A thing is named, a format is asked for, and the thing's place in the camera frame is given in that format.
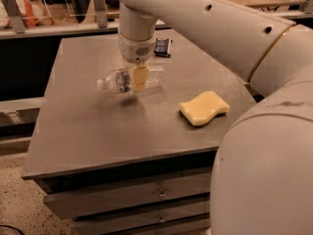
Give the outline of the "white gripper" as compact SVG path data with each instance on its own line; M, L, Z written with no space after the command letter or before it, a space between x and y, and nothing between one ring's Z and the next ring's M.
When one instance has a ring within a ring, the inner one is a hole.
M118 34L118 48L122 58L132 64L145 63L154 53L156 36L132 32ZM149 68L139 67L132 70L133 92L141 92L145 88Z

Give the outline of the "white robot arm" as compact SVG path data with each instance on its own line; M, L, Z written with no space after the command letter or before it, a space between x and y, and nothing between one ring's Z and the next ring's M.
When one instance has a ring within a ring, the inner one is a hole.
M118 1L123 38L160 19L263 97L220 141L211 234L313 235L311 28L226 0Z

